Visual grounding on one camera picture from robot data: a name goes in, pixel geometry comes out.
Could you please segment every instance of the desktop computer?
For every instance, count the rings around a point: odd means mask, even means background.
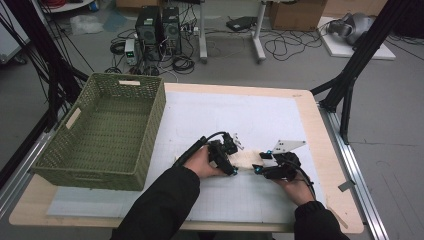
[[[165,49],[163,26],[158,6],[143,6],[135,24],[144,60],[159,61]]]
[[[180,12],[178,7],[167,7],[162,12],[162,24],[165,35],[166,53],[181,54]]]

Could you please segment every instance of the hand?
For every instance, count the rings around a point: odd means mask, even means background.
[[[210,176],[225,175],[219,168],[214,168],[209,164],[208,146],[203,146],[191,156],[184,167],[192,170],[199,178],[207,178]]]
[[[303,179],[300,173],[297,173],[296,177],[291,182],[287,182],[283,179],[273,180],[275,183],[280,185],[284,191],[286,191],[289,198],[297,205],[303,205],[310,201],[315,201],[312,196],[311,190],[306,185],[305,179]]]

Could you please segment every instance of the wooden table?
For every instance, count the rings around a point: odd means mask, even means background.
[[[341,192],[338,186],[346,179],[339,160],[324,126],[321,115],[312,94],[307,90],[233,87],[215,85],[166,83],[166,91],[220,93],[233,95],[270,96],[292,98],[296,101],[302,124],[306,133],[321,187],[326,198],[327,208],[334,213],[344,233],[361,233],[364,230],[358,209],[350,190]],[[47,209],[57,190],[38,175],[35,175],[10,215],[13,225],[32,226],[81,226],[115,228],[120,218],[84,218],[51,217]],[[217,230],[217,231],[259,231],[291,232],[288,224],[261,223],[220,223],[220,222],[185,222],[183,230]]]

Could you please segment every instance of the cardboard box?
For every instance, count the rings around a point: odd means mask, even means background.
[[[343,17],[346,13],[361,12],[378,16],[387,0],[328,0],[323,16]]]
[[[161,6],[161,0],[116,0],[119,8],[140,8],[142,6]]]
[[[327,0],[299,0],[294,4],[273,3],[270,20],[273,29],[315,31]]]

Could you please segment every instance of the black sleeve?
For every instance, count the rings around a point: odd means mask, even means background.
[[[333,213],[322,203],[311,201],[299,206],[295,211],[295,240],[339,240],[349,239],[340,230],[339,222]]]
[[[199,177],[185,167],[166,170],[135,201],[111,239],[170,239],[196,202],[199,185]]]

